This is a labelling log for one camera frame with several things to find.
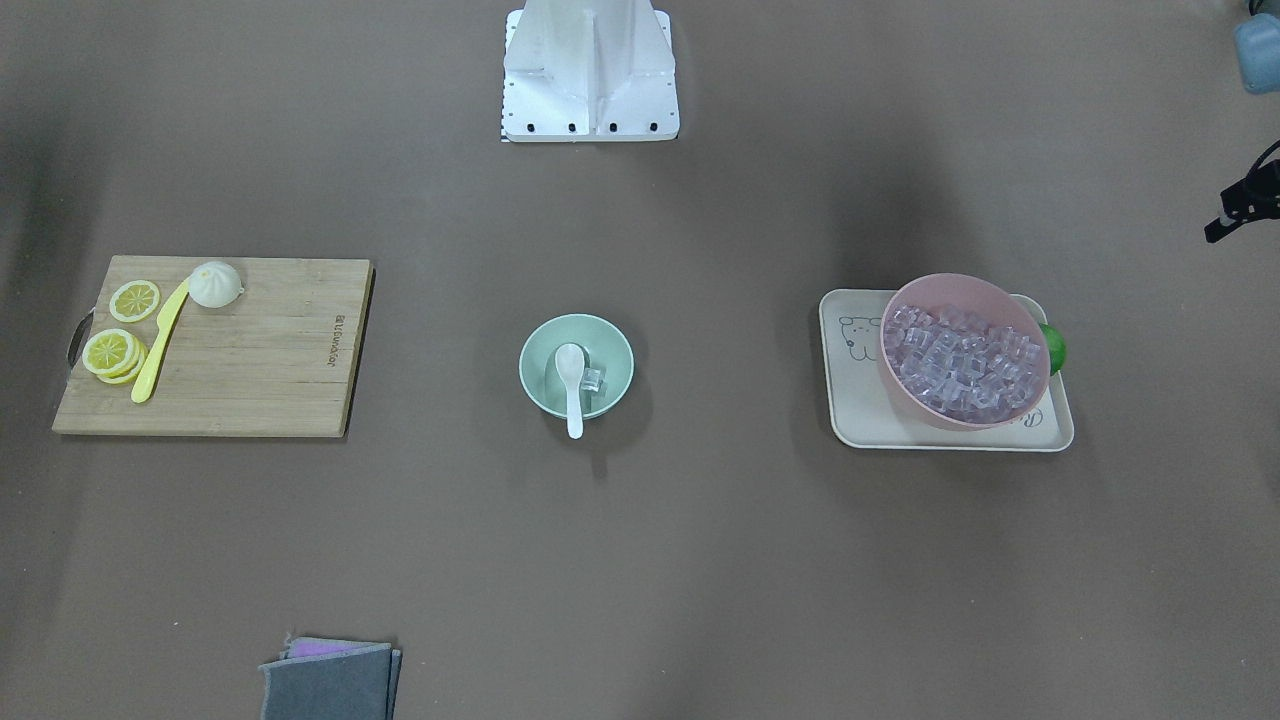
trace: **mint green bowl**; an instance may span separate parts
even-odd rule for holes
[[[556,373],[556,348],[566,342],[582,346],[586,366],[604,373],[599,392],[582,393],[582,418],[605,414],[631,387],[636,361],[622,331],[603,318],[576,313],[539,325],[520,351],[520,384],[535,405],[564,418],[564,383]]]

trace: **wooden cutting board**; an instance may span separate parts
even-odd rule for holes
[[[244,293],[219,309],[189,297],[178,315],[155,395],[137,405],[132,384],[109,386],[77,363],[54,430],[67,434],[342,437],[365,331],[374,268],[369,260],[159,258],[116,255],[97,295],[93,327],[123,328],[147,347],[156,313],[137,323],[111,316],[128,281],[169,293],[207,260],[236,268]]]

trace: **folded cloth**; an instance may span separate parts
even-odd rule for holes
[[[259,666],[262,720],[392,720],[399,665],[390,643],[293,638]]]

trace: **green lime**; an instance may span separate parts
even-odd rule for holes
[[[1053,325],[1046,325],[1041,323],[1041,332],[1044,333],[1044,345],[1048,350],[1048,374],[1056,374],[1062,369],[1062,363],[1066,363],[1066,341],[1062,340],[1062,333],[1057,332]]]

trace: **pink bowl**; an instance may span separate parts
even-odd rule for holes
[[[964,423],[947,418],[946,415],[934,411],[928,405],[924,405],[916,400],[915,396],[908,392],[906,388],[902,387],[902,380],[900,380],[893,373],[893,369],[888,366],[888,354],[884,350],[883,328],[888,325],[888,319],[890,315],[893,314],[893,310],[901,305],[915,305],[928,310],[937,310],[948,302],[961,310],[982,315],[992,325],[1010,325],[1019,333],[1030,336],[1032,338],[1039,341],[1041,345],[1044,345],[1044,334],[1039,329],[1039,323],[1030,316],[1030,313],[1028,313],[1011,295],[989,282],[956,273],[938,273],[934,275],[916,278],[902,286],[902,290],[893,295],[893,297],[888,301],[888,306],[884,307],[884,314],[881,316],[879,350],[881,359],[884,361],[879,364],[879,373],[881,379],[884,380],[884,386],[888,388],[890,397],[893,400],[895,405],[910,416],[923,420],[936,428],[948,430],[984,430],[987,428],[1007,425],[1009,423],[1018,420],[1023,416],[1023,413],[1015,413],[1012,418],[1001,420],[1000,423],[988,424]],[[1036,388],[1036,395],[1027,405],[1028,410],[1036,407],[1036,404],[1044,397],[1044,391],[1048,389],[1050,359],[1047,352],[1048,348],[1046,347],[1044,350],[1046,352],[1041,352],[1039,356],[1039,374],[1044,378],[1044,380],[1041,382],[1038,388]]]

